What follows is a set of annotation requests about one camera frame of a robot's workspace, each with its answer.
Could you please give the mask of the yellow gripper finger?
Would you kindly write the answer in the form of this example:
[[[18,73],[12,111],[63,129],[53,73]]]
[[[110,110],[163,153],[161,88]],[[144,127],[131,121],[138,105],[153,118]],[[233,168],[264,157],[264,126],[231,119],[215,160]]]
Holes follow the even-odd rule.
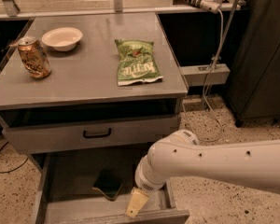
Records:
[[[145,191],[139,188],[133,188],[125,215],[127,217],[136,217],[139,211],[145,206],[148,199],[149,195]]]

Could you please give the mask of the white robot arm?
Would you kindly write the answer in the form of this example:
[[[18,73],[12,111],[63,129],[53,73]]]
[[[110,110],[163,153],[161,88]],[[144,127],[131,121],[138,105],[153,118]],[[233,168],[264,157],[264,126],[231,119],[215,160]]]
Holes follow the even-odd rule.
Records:
[[[280,194],[280,140],[203,146],[179,130],[155,142],[135,171],[125,215],[136,217],[149,195],[176,176],[198,176]]]

